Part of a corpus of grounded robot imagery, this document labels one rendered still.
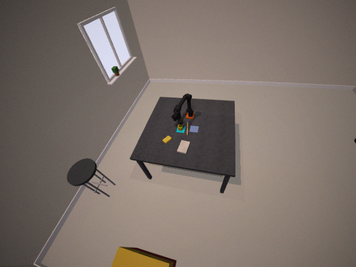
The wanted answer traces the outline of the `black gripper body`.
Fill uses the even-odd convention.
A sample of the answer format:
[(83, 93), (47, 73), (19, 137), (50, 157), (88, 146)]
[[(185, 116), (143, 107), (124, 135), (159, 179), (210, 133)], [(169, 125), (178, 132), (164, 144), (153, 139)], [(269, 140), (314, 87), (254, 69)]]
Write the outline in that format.
[(183, 120), (181, 120), (181, 115), (177, 117), (179, 119), (178, 123), (181, 124), (183, 123)]

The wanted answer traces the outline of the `yellow block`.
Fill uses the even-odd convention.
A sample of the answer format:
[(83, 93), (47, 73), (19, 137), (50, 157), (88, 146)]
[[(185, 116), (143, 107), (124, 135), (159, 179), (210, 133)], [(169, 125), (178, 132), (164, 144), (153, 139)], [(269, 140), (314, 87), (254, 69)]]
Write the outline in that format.
[(162, 141), (167, 144), (169, 141), (171, 141), (172, 138), (168, 135), (167, 137), (165, 137)]

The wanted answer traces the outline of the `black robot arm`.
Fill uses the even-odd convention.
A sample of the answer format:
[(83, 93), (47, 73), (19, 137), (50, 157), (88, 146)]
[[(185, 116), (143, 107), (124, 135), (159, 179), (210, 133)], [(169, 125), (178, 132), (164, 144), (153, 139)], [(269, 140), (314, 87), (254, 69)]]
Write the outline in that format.
[(178, 105), (175, 106), (174, 108), (174, 114), (172, 115), (172, 118), (174, 121), (178, 120), (178, 116), (181, 115), (180, 111), (181, 111), (181, 106), (183, 105), (183, 103), (185, 102), (185, 100), (187, 99), (187, 110), (186, 112), (189, 113), (189, 117), (193, 116), (193, 110), (191, 108), (191, 99), (192, 99), (192, 95), (191, 94), (185, 94), (183, 95), (183, 98), (181, 99), (181, 101), (179, 102)]

